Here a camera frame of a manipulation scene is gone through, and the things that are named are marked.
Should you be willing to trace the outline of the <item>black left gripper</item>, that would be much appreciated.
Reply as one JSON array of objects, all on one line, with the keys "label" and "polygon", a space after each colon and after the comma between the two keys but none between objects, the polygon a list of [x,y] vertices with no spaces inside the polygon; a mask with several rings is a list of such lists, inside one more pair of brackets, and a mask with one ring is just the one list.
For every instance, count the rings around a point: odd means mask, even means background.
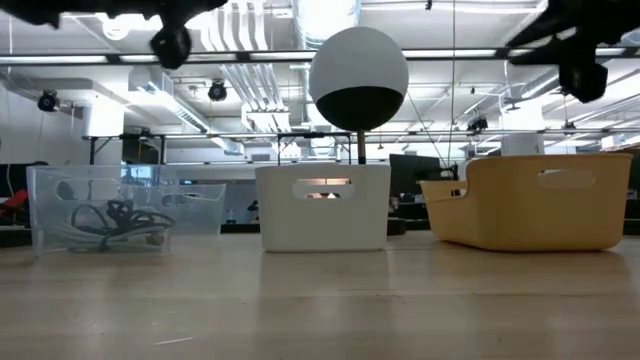
[{"label": "black left gripper", "polygon": [[140,14],[145,19],[159,16],[164,24],[183,26],[197,14],[220,8],[228,0],[73,0],[64,1],[63,12],[105,13],[109,17]]}]

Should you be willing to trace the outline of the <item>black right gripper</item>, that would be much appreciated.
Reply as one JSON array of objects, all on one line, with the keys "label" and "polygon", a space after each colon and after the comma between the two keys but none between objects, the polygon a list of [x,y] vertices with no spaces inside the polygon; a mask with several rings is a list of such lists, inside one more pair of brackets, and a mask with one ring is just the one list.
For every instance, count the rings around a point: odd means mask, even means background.
[{"label": "black right gripper", "polygon": [[593,62],[601,44],[613,46],[639,27],[639,0],[556,0],[512,37],[506,47],[519,47],[565,29],[575,33],[563,40],[517,55],[512,65],[551,65]]}]

